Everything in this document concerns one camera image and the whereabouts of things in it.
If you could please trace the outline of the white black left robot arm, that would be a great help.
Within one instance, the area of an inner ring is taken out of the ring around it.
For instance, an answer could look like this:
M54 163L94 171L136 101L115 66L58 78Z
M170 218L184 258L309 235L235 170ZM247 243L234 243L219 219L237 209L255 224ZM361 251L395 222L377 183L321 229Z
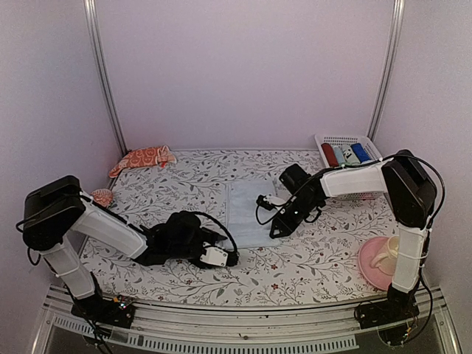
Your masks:
M102 321L127 308L104 299L96 277L86 269L67 239L78 232L121 252L141 266L171 259L202 268L234 266L236 247L221 248L232 236L222 223L202 212L174 212L164 223L135 226L83 192L79 180L64 176L30 192L24 216L16 224L30 251L36 251L68 288L84 317Z

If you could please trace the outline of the light blue terry towel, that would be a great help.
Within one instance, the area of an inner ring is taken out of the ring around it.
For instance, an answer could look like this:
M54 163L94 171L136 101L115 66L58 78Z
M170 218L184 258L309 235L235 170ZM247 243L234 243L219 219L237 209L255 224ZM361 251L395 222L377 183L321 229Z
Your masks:
M261 226L255 217L257 197L276 195L272 180L233 181L226 188L226 227L239 249L276 247L278 239L269 237L270 225Z

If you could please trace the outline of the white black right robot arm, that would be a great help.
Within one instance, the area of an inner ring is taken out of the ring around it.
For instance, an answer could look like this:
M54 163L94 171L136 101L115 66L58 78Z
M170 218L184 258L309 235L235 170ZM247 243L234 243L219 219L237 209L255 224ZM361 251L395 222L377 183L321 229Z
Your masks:
M357 165L327 167L306 172L299 164L285 168L279 177L289 192L286 201L262 197L275 214L269 218L270 237L292 235L312 212L320 214L330 199L368 201L386 199L399 231L399 254L381 315L396 322L414 306L422 280L431 229L445 201L442 176L410 150Z

